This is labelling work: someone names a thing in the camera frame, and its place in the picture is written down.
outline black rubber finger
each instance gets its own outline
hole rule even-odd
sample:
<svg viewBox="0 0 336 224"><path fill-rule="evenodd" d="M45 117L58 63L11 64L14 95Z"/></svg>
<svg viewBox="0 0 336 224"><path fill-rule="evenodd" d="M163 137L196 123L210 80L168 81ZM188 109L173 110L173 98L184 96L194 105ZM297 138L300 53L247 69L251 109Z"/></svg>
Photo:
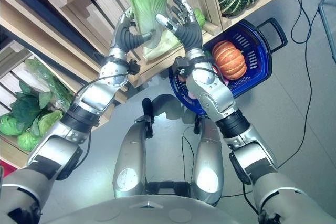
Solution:
<svg viewBox="0 0 336 224"><path fill-rule="evenodd" d="M173 0L173 1L179 7L179 9L183 12L184 5L182 4L182 0Z"/></svg>
<svg viewBox="0 0 336 224"><path fill-rule="evenodd" d="M171 10L172 10L173 13L175 13L175 15L177 16L178 19L181 20L183 18L182 13L180 12L179 9L176 8L176 6L172 6Z"/></svg>
<svg viewBox="0 0 336 224"><path fill-rule="evenodd" d="M180 23L180 21L177 18L175 18L175 17L172 17L172 21L174 21L177 24Z"/></svg>

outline wooden crate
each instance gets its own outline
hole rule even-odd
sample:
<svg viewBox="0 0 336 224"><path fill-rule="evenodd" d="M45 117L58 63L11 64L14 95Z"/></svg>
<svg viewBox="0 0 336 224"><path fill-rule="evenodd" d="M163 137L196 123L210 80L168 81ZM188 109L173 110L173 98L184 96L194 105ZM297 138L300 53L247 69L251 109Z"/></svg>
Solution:
<svg viewBox="0 0 336 224"><path fill-rule="evenodd" d="M97 78L100 66L20 0L0 0L0 24L84 81ZM115 95L125 103L127 89Z"/></svg>
<svg viewBox="0 0 336 224"><path fill-rule="evenodd" d="M130 5L129 0L49 0L52 5L89 41L99 52L107 54L119 16ZM206 0L189 0L193 7L199 7L205 14L207 23L203 29L203 42L222 32L222 18L218 12L213 12ZM142 48L128 53L141 65L140 73L130 77L130 82L139 86L153 75L159 73L173 62L176 56L183 56L182 46L169 51L161 57L146 62L142 57Z"/></svg>
<svg viewBox="0 0 336 224"><path fill-rule="evenodd" d="M45 62L43 62L37 55L34 55L27 49L23 49L20 52L12 52L14 54L25 54L24 59L37 57L68 89L76 92L81 88L81 84L77 83L75 80L69 78L68 76L60 73L58 70L53 69ZM27 71L25 64L22 62L21 58L17 58L19 62L14 64L15 67L9 68L5 74L0 78L0 116L10 112L10 104L16 101L15 92L21 92L19 86L19 81L24 80L25 83L33 87L38 91L50 91L46 83L38 80L33 74ZM102 126L108 122L115 104L112 104L108 110L105 112L104 116L100 119L100 125ZM0 159L13 165L16 168L22 168L27 162L29 152L22 150L17 144L16 137L0 135Z"/></svg>

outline robot forearm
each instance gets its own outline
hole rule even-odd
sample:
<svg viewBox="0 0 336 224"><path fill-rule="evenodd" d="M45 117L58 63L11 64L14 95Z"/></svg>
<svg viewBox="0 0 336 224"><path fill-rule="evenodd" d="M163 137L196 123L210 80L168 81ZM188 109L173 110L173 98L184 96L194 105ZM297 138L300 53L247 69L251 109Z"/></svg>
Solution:
<svg viewBox="0 0 336 224"><path fill-rule="evenodd" d="M213 70L210 63L202 62L200 49L194 52L186 54L188 64L194 64L186 81L188 90L197 97L207 115L222 132L224 141L232 150L229 158L239 179L253 185L259 223L335 224L334 218L278 172L273 153L236 107L229 88L218 76L201 69Z"/></svg>

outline black cable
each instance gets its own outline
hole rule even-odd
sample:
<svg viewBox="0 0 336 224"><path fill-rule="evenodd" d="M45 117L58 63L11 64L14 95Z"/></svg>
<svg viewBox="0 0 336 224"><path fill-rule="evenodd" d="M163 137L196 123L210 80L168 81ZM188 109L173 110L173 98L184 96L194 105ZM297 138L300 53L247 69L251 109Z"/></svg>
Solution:
<svg viewBox="0 0 336 224"><path fill-rule="evenodd" d="M252 193L252 191L247 191L245 194L250 194ZM224 195L224 196L221 196L220 198L230 198L230 197L236 197L236 196L242 196L244 195L244 193L241 193L241 194L232 194L232 195Z"/></svg>
<svg viewBox="0 0 336 224"><path fill-rule="evenodd" d="M86 88L87 86L90 86L91 84L97 82L97 81L100 81L100 80L103 80L103 79L107 79L107 78L112 78L112 77L120 77L120 76L127 76L128 73L122 73L122 74L115 74L114 76L104 76L104 77L100 77L96 80L93 80L93 81L90 81L88 84L82 86L74 95L73 97L77 97L78 94L84 89Z"/></svg>
<svg viewBox="0 0 336 224"><path fill-rule="evenodd" d="M75 95L73 96L74 98L78 96L78 94L84 89L86 88L87 86L90 86L91 84L97 82L97 81L100 81L100 80L103 80L103 79L106 79L106 78L112 78L112 77L119 77L119 76L126 76L128 75L128 73L123 73L123 74L115 74L114 76L105 76L105 77L101 77L101 78L98 78L96 80L93 80L93 81L90 81L89 83L87 83L86 85L82 86L76 93ZM89 151L90 151L90 146L91 146L91 132L89 134L89 140L88 140L88 147L87 147L87 150L86 150L86 153L85 153L85 156L83 157L83 159L74 167L74 170L77 169L83 162L84 160L86 159L86 157L88 156L89 154Z"/></svg>
<svg viewBox="0 0 336 224"><path fill-rule="evenodd" d="M244 195L244 198L245 198L245 201L250 205L250 207L252 208L252 210L257 214L259 215L257 209L252 205L251 201L248 200L247 196L246 196L246 191L245 191L245 184L243 184L243 195Z"/></svg>
<svg viewBox="0 0 336 224"><path fill-rule="evenodd" d="M191 168L191 178L190 180L192 181L193 180L193 172L194 172L194 164L195 164L195 154L194 154L194 151L193 151L193 148L191 147L191 144L189 142L189 140L184 136L183 139L185 139L190 147L190 150L191 150L191 153L193 154L193 165L192 165L192 168Z"/></svg>
<svg viewBox="0 0 336 224"><path fill-rule="evenodd" d="M309 73L309 68L308 68L308 64L307 64L307 47L308 47L308 41L309 41L309 39L310 39L310 36L311 36L311 31L312 31L312 25L313 25L313 23L314 23L314 20L315 20L315 17L316 17L316 15L317 15L317 12L318 12L318 10L315 12L315 15L314 15L314 18L313 18L313 20L312 20L312 22L310 22L310 19L309 19L309 17L308 17L308 15L307 15L307 13L305 12L305 10L304 10L304 8L303 8L303 6L302 6L302 0L298 0L298 2L299 2L299 4L300 4L300 14L299 14L299 17L300 17L300 15L301 15L301 10L303 10L303 12L305 13L305 16L306 16L306 19L307 19L307 21L308 21L308 23L309 23L309 30L308 30L308 33L307 33L307 39L305 40L305 41L303 41L304 42L304 44L305 44L305 53L304 53L304 64L305 64L305 66L306 66L306 71L307 71L307 75L308 75L308 81L309 81L309 101L308 101L308 106L307 106L307 110L306 110L306 115L305 115L305 117L304 117L304 127L303 127L303 136L302 136L302 140L301 140L301 142L300 142L300 145L299 145L299 147L296 149L296 151L292 154L292 155L290 155L284 162L282 162L280 165L279 165L279 167L278 168L281 168L286 162L288 162L289 160L291 160L299 151L300 151L300 149L301 149L301 147L302 147L302 145L303 145L303 143L304 143L304 139L305 139L305 137L306 137L306 129L307 129L307 118L308 118L308 113L309 113L309 108L310 108L310 104L311 104L311 98L312 98L312 84L311 84L311 78L310 78L310 73ZM297 44L302 44L301 42L297 42L297 41L295 41L294 39L293 39L293 37L292 37L292 40L294 41L294 43L297 43Z"/></svg>
<svg viewBox="0 0 336 224"><path fill-rule="evenodd" d="M314 22L314 20L315 20L315 18L316 18L316 15L317 15L319 9L317 8L317 10L316 10L316 12L315 12L315 14L314 14L314 17L313 17L313 19L312 19L312 22L310 22L310 19L309 19L307 13L306 13L306 10L303 8L302 0L298 0L298 2L299 2L299 5L300 5L300 13L299 13L299 15L298 15L296 21L294 22L294 25L293 25L293 27L292 27L292 29L291 29L291 31L290 31L290 37L291 37L291 39L293 40L294 43L296 43L296 44L304 44L304 43L306 43L306 41L309 40L309 38L310 38L310 36L311 36L311 28L312 28L312 24L313 24L313 22ZM302 12L304 13L304 15L305 15L305 17L306 17L306 20L308 21L308 24L309 24L309 30L308 30L308 35L307 35L307 39L306 39L306 40L304 40L304 41L297 41L297 40L295 40L294 37L293 37L293 30L294 30L294 28L295 28L297 22L299 21Z"/></svg>
<svg viewBox="0 0 336 224"><path fill-rule="evenodd" d="M194 151L193 151L193 149L191 148L190 142L189 142L188 139L184 136L185 131L186 131L187 129L190 129L190 128L193 128L193 126L190 126L190 127L185 128L184 131L183 131L182 137L181 137L181 148L182 148L182 159L183 159L183 177L184 177L184 182L186 182L186 179L185 179L185 160L184 160L184 152L183 152L183 138L185 138L185 139L187 140L187 142L188 142L188 144L189 144L189 146L190 146L190 149L191 149L191 151L192 151L192 153L193 153L193 169L194 169L194 163L195 163L195 155L194 155Z"/></svg>
<svg viewBox="0 0 336 224"><path fill-rule="evenodd" d="M87 157L88 154L89 154L90 147L91 147L91 132L90 132L90 134L89 134L88 147L87 147L87 149L86 149L86 153L85 153L83 159L82 159L82 160L81 160L81 161L74 167L74 170L76 170L76 169L77 169L77 168L84 162L84 160L86 159L86 157Z"/></svg>

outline gray floor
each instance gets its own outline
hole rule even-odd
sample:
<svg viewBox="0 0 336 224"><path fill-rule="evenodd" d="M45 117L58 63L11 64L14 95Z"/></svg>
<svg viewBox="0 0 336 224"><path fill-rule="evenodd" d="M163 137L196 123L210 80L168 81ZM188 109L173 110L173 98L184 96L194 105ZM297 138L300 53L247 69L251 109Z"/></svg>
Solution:
<svg viewBox="0 0 336 224"><path fill-rule="evenodd" d="M311 17L319 0L304 0ZM330 0L326 12L336 38L336 0ZM258 25L276 18L288 37L288 45L273 55L273 74L262 84L237 99L238 106L256 126L275 153L279 163L298 147L303 134L309 85L304 66L304 47L290 39L299 7L296 0L274 0L253 13L248 20ZM300 40L307 33L301 22L294 35ZM270 44L274 33L267 32ZM320 16L317 15L308 45L308 66L313 85L305 143L300 152L281 171L292 178L328 213L336 217L336 64L331 58ZM112 175L118 150L135 117L141 115L141 101L155 100L157 117L154 138L147 141L148 180L182 180L181 136L192 126L193 114L172 96L169 80L153 78L148 87L118 106L104 127L92 135L90 154L68 179L55 183L44 208L42 220L48 221L77 209L113 198ZM198 136L186 130L192 147ZM225 187L223 195L241 193L241 184L223 148ZM190 177L191 153L185 148L187 178ZM223 198L218 208L236 217L242 224L257 223L257 217L243 197Z"/></svg>

